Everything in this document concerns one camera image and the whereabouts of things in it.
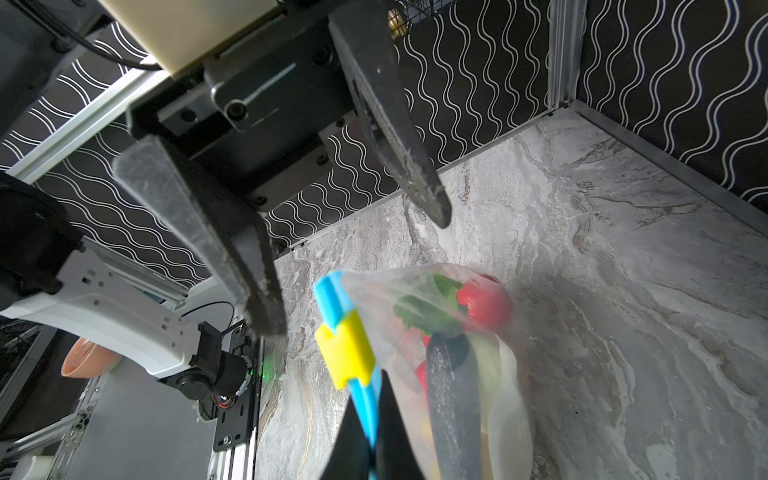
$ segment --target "orange bowl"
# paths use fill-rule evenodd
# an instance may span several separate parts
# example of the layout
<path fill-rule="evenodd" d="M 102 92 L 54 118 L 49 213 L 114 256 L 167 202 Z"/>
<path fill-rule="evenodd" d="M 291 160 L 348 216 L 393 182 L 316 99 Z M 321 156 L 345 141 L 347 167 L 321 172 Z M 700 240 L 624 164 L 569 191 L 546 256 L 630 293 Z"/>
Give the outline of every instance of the orange bowl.
<path fill-rule="evenodd" d="M 61 374 L 72 379 L 91 379 L 112 370 L 122 358 L 119 353 L 80 338 L 61 364 Z"/>

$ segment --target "wire basket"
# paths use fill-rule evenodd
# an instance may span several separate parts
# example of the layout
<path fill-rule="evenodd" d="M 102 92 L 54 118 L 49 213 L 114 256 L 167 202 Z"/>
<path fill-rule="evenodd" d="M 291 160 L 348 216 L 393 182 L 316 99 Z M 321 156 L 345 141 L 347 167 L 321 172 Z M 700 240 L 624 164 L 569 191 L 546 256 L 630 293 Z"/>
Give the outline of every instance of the wire basket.
<path fill-rule="evenodd" d="M 404 37 L 418 24 L 433 18 L 456 0 L 389 0 L 389 30 L 392 39 Z"/>

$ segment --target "metal plate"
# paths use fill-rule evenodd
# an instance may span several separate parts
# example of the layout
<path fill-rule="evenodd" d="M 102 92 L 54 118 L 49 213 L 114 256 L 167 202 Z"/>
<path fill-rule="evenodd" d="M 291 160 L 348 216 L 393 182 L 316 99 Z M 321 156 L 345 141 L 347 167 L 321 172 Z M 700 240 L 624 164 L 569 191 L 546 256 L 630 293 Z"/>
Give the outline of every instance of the metal plate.
<path fill-rule="evenodd" d="M 248 357 L 253 363 L 253 371 L 258 372 L 259 344 L 259 339 L 254 338 L 248 333 L 247 328 L 241 326 L 232 332 L 230 352 Z M 250 439 L 259 399 L 258 384 L 254 378 L 255 376 L 251 376 L 248 390 L 237 397 L 234 405 L 226 410 L 219 409 L 214 435 L 214 452 L 231 449 Z"/>

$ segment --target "red tomato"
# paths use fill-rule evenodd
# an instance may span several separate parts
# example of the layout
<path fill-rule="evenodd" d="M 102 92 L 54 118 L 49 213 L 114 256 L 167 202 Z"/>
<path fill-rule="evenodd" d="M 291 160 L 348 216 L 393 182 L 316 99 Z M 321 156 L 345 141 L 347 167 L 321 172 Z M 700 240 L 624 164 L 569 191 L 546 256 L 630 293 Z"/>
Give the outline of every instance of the red tomato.
<path fill-rule="evenodd" d="M 421 365 L 416 367 L 416 378 L 419 379 L 419 383 L 422 384 L 424 392 L 427 391 L 427 362 L 426 360 Z"/>
<path fill-rule="evenodd" d="M 494 330 L 512 317 L 512 298 L 491 276 L 481 275 L 469 280 L 456 292 L 456 299 L 467 307 L 470 326 Z"/>

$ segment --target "gold object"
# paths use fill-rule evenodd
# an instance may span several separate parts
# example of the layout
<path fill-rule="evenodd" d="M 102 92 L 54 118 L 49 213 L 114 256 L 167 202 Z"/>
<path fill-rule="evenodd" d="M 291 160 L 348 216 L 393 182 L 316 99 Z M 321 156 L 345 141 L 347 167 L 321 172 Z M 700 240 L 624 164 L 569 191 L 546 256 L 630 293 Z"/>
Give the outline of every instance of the gold object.
<path fill-rule="evenodd" d="M 387 12 L 387 16 L 389 16 L 389 30 L 392 32 L 392 40 L 405 37 L 408 34 L 408 25 L 402 12 L 393 8 Z"/>

